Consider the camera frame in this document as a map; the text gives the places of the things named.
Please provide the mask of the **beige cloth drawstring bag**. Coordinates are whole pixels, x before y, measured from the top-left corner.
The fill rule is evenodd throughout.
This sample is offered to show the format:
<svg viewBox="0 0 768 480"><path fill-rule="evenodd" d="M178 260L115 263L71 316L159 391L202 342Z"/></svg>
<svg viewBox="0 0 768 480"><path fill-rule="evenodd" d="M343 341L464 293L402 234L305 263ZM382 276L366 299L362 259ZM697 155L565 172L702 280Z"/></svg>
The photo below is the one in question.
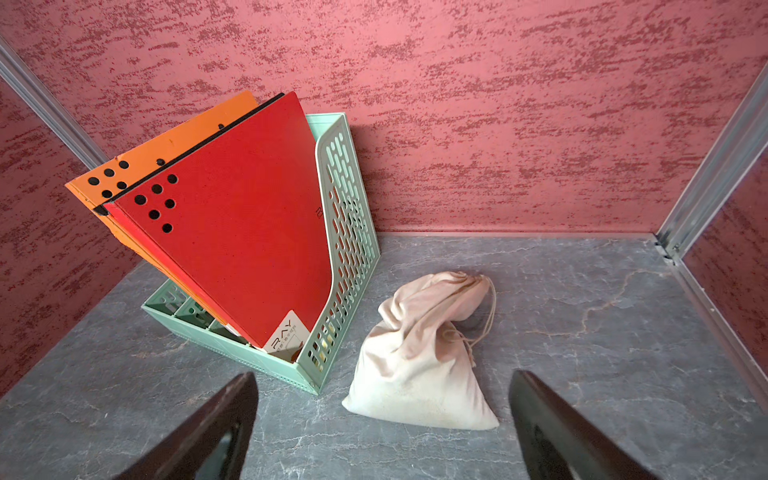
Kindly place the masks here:
<svg viewBox="0 0 768 480"><path fill-rule="evenodd" d="M343 407L408 425L492 430L499 421L473 371L473 348L456 325L497 293L486 275L445 271L413 280L378 307Z"/></svg>

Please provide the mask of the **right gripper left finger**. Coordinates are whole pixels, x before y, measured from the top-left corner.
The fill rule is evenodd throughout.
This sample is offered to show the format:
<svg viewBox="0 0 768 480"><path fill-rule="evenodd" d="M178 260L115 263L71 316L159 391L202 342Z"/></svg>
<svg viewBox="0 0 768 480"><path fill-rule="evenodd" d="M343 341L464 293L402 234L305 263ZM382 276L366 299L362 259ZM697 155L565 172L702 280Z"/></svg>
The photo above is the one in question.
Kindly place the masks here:
<svg viewBox="0 0 768 480"><path fill-rule="evenodd" d="M251 372L235 376L119 479L238 479L259 404Z"/></svg>

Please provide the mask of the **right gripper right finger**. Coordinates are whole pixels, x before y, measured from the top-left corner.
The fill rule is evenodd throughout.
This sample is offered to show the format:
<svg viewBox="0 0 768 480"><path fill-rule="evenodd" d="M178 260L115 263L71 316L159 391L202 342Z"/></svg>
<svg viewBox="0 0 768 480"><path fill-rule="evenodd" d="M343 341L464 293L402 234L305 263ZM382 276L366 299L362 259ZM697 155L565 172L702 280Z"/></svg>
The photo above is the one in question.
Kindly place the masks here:
<svg viewBox="0 0 768 480"><path fill-rule="evenodd" d="M537 375L518 369L509 404L531 479L654 479Z"/></svg>

